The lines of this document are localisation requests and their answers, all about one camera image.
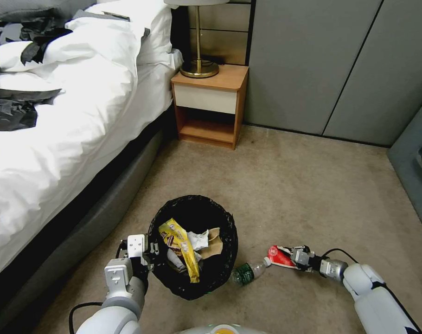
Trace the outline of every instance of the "nightstand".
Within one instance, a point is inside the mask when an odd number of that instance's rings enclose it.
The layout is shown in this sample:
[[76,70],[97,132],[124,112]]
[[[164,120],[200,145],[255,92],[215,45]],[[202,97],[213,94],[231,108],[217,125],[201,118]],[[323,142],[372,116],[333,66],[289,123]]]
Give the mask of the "nightstand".
[[236,148],[243,119],[248,67],[220,65],[213,77],[177,73],[171,79],[180,140]]

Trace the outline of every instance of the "trash can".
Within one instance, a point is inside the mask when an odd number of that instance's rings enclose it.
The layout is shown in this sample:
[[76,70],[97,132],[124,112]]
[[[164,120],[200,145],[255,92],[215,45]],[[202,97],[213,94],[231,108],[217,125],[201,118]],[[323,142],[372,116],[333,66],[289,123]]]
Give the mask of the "trash can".
[[[163,242],[158,228],[171,218],[185,231],[197,234],[220,227],[222,253],[202,260],[198,283],[190,283],[187,272],[178,273],[168,264],[168,246]],[[172,293],[187,300],[197,299],[222,286],[229,279],[238,248],[233,216],[210,198],[200,195],[187,195],[166,202],[149,226],[148,241],[159,245],[160,253],[153,260],[154,275]]]

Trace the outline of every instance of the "yellow snack wrapper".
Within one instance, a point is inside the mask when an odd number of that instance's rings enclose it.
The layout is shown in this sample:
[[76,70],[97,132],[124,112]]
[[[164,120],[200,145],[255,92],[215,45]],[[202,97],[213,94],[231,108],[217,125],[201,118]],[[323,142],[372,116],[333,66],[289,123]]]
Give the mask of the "yellow snack wrapper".
[[191,283],[198,283],[198,265],[186,231],[171,218],[159,226],[159,233],[168,247],[174,248],[174,251],[180,248]]

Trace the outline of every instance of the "nightstand drawer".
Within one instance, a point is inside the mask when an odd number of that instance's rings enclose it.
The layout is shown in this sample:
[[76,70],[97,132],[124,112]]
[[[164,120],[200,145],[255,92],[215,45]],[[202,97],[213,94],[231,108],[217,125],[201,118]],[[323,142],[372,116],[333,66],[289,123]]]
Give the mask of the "nightstand drawer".
[[174,85],[174,94],[176,104],[181,107],[211,110],[226,114],[236,113],[236,91],[176,84]]

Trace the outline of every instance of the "bed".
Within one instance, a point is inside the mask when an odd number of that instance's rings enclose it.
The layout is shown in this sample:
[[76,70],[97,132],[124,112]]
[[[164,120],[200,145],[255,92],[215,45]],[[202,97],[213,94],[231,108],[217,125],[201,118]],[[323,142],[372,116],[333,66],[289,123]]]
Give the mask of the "bed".
[[12,60],[24,42],[0,50],[10,74],[0,88],[30,83],[30,74],[39,77],[32,84],[63,88],[52,105],[36,106],[36,127],[0,132],[0,328],[112,231],[160,146],[170,78],[182,57],[171,50],[170,9],[162,0],[143,4],[90,7],[131,22],[69,22],[74,32],[52,42],[43,64],[27,64],[27,72]]

